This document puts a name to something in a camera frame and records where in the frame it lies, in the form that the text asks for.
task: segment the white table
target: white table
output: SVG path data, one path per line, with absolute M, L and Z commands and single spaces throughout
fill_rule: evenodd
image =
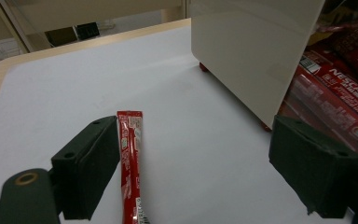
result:
M 11 66 L 0 88 L 0 188 L 22 170 L 50 169 L 91 121 L 142 110 L 151 223 L 350 223 L 307 215 L 269 163 L 270 134 L 198 63 L 185 26 Z M 91 223 L 121 214 L 118 166 Z

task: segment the red foot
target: red foot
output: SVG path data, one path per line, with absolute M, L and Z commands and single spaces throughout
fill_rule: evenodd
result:
M 208 68 L 206 68 L 202 63 L 200 63 L 200 69 L 202 72 L 209 72 Z

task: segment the floor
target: floor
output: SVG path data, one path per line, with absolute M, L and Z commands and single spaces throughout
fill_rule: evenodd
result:
M 160 23 L 160 11 L 147 12 L 114 20 L 97 21 L 100 36 L 114 35 Z M 14 38 L 0 40 L 0 61 L 20 54 L 21 51 Z

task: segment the table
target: table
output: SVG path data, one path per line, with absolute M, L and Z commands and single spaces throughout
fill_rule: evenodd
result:
M 22 170 L 49 169 L 51 156 L 91 121 L 142 110 L 141 193 L 151 223 L 350 223 L 307 215 L 269 164 L 270 134 L 198 68 L 189 24 L 0 63 L 0 186 Z M 119 178 L 118 166 L 91 223 L 121 223 Z

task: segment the red coffee stick packet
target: red coffee stick packet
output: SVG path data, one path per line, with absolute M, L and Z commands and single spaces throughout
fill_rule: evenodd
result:
M 141 111 L 118 111 L 121 157 L 123 224 L 149 223 L 141 206 L 139 153 L 141 150 Z

